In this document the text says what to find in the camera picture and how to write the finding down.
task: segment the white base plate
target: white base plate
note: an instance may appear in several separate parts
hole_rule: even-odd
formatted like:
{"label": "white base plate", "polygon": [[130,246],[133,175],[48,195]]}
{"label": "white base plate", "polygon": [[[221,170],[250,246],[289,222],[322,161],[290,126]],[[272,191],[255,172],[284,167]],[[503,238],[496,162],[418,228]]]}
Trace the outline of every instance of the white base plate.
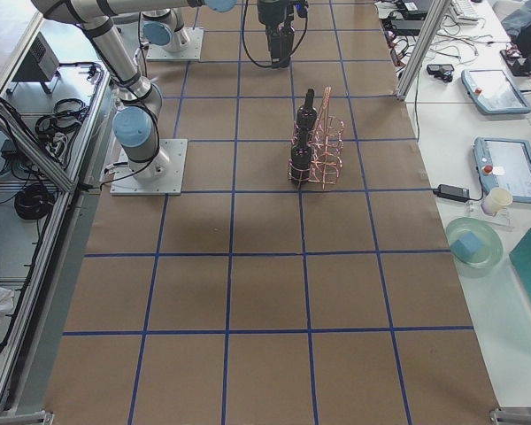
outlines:
{"label": "white base plate", "polygon": [[[151,182],[141,182],[134,176],[114,182],[111,184],[110,193],[113,195],[180,195],[188,140],[161,139],[159,142],[159,149],[165,150],[171,161],[167,173]],[[124,151],[120,153],[119,161],[127,161],[127,155]],[[118,168],[114,173],[114,180],[131,173],[127,167]]]}
{"label": "white base plate", "polygon": [[153,62],[183,62],[186,60],[201,60],[201,50],[203,49],[203,34],[202,28],[185,28],[189,35],[190,43],[187,49],[177,51],[175,53],[163,50],[155,44],[150,44],[150,51],[148,51],[147,60]]}

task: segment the cup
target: cup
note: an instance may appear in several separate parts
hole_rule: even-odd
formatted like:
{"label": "cup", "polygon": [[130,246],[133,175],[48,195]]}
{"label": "cup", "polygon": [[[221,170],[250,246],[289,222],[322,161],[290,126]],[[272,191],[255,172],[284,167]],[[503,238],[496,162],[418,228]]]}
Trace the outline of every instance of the cup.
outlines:
{"label": "cup", "polygon": [[487,215],[496,215],[497,212],[513,202],[512,193],[504,188],[493,188],[481,201],[481,209]]}

